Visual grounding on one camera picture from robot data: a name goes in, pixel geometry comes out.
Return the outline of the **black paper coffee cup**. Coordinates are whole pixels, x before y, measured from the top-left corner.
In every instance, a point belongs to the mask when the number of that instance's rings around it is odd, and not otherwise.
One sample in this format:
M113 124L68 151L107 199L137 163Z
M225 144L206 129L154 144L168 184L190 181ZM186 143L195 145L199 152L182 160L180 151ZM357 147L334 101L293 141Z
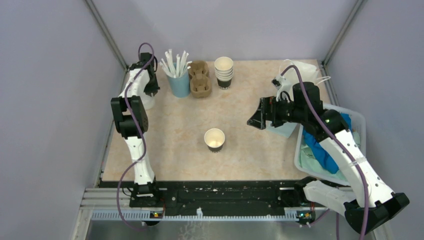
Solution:
M203 139L211 152L218 153L224 146L226 136L221 129L211 128L205 132Z

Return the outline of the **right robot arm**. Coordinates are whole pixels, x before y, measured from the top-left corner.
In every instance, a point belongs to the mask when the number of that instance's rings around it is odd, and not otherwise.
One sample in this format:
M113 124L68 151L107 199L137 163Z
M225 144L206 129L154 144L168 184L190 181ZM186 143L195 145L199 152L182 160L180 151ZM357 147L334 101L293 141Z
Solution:
M263 130L266 123L280 127L298 123L332 157L352 191L345 192L314 177L299 180L293 200L299 206L315 202L343 215L359 234L366 235L394 218L408 204L405 193L394 192L374 171L355 143L349 125L335 109L325 109L318 86L296 83L293 100L262 97L249 126Z

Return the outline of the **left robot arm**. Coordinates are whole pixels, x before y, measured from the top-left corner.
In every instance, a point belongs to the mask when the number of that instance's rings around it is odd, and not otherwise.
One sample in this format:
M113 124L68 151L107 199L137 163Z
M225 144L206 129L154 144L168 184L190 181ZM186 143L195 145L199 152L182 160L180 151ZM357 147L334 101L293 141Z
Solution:
M146 109L154 105L153 95L145 90L149 83L156 80L154 63L153 54L140 53L139 62L129 67L123 91L110 101L116 131L127 144L134 169L131 197L134 202L144 202L149 207L156 206L161 198L144 137L149 128Z

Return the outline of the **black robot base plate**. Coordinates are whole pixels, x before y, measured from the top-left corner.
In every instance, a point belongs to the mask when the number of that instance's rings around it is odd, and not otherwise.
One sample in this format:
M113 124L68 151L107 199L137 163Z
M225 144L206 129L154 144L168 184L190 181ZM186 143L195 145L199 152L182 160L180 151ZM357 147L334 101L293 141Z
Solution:
M130 181L101 181L101 189L125 190L129 207L153 207L166 217L193 216L201 210L205 217L281 217L289 210L296 216L322 209L318 203L300 199L296 180L157 181L138 187Z

